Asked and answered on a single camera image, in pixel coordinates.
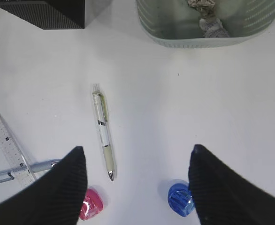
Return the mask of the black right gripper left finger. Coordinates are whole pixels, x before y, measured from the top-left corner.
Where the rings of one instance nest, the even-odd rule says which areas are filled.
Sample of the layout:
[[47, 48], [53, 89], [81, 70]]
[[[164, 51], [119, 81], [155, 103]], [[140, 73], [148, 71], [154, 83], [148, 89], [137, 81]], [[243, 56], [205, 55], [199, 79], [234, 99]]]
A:
[[84, 149], [76, 146], [39, 180], [0, 203], [0, 225], [75, 225], [86, 190]]

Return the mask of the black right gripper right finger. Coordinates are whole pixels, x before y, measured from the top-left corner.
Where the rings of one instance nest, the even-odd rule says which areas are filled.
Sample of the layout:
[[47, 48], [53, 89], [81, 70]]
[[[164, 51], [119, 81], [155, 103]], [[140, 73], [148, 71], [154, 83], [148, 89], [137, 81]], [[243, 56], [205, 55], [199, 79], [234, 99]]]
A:
[[201, 144], [191, 152], [188, 176], [202, 225], [275, 225], [275, 197], [237, 174]]

